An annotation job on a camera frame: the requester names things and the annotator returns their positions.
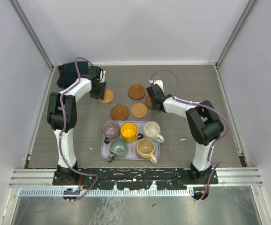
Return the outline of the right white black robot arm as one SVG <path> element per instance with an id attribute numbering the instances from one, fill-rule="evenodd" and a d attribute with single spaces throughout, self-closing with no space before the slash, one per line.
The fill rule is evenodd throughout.
<path id="1" fill-rule="evenodd" d="M 196 142 L 195 156 L 190 164 L 191 179 L 197 185 L 203 184 L 212 171 L 212 149 L 224 131 L 219 115 L 210 101 L 196 103 L 165 95 L 157 83 L 146 89 L 153 110 L 173 113 L 187 119 L 191 135 Z"/>

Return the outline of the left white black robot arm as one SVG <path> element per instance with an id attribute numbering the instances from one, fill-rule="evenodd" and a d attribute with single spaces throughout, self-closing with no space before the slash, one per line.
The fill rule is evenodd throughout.
<path id="1" fill-rule="evenodd" d="M 77 72 L 73 84 L 49 96 L 47 122 L 55 134 L 59 154 L 55 176 L 69 186 L 77 184 L 81 175 L 73 144 L 73 132 L 77 124 L 76 103 L 87 93 L 92 98 L 103 99 L 105 88 L 105 71 L 98 66 L 90 66 L 87 74 Z"/>

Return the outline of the brown wooden round coaster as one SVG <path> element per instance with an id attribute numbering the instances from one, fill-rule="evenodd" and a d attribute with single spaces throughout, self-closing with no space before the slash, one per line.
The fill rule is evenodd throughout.
<path id="1" fill-rule="evenodd" d="M 146 99 L 145 99 L 145 104 L 148 108 L 152 109 L 152 102 L 151 102 L 151 98 L 149 95 L 147 95 Z"/>

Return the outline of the light cork round coaster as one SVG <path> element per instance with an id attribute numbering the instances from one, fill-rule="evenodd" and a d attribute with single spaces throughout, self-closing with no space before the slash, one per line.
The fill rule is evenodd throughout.
<path id="1" fill-rule="evenodd" d="M 136 118 L 143 118 L 148 113 L 148 108 L 142 103 L 136 103 L 131 107 L 131 112 Z"/>

